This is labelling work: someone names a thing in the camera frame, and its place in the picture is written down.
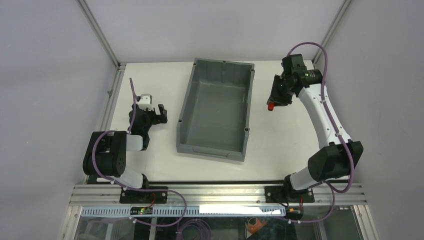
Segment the red handled screwdriver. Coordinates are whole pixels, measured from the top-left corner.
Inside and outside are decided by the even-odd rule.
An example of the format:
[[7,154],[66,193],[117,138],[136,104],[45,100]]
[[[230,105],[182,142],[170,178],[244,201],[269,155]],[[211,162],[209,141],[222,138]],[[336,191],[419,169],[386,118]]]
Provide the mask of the red handled screwdriver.
[[267,110],[268,111],[273,111],[274,110],[274,108],[275,108],[275,103],[274,102],[270,102],[270,103],[268,103],[267,104]]

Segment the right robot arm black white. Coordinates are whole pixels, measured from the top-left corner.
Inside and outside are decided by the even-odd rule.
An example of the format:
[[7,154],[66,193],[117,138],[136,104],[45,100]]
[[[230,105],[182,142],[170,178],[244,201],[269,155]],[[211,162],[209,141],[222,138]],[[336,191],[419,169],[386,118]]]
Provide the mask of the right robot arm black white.
[[281,65],[283,72],[274,76],[267,109],[288,106],[293,97],[299,98],[319,146],[305,168],[285,177],[281,195],[292,200],[325,180],[351,177],[364,148],[344,132],[328,97],[323,74],[318,69],[307,69],[301,54],[287,55]]

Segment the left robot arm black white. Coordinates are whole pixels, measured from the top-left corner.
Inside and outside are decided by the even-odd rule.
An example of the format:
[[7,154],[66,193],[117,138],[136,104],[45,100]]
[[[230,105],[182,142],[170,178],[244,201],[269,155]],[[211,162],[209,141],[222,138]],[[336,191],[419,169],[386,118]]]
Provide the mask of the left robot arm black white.
[[127,167],[127,152],[147,150],[151,127],[166,124],[168,111],[163,104],[157,106],[159,114],[155,108],[134,106],[128,113],[128,130],[94,131],[91,134],[82,169],[87,176],[102,178],[125,190],[148,190],[150,184],[146,175]]

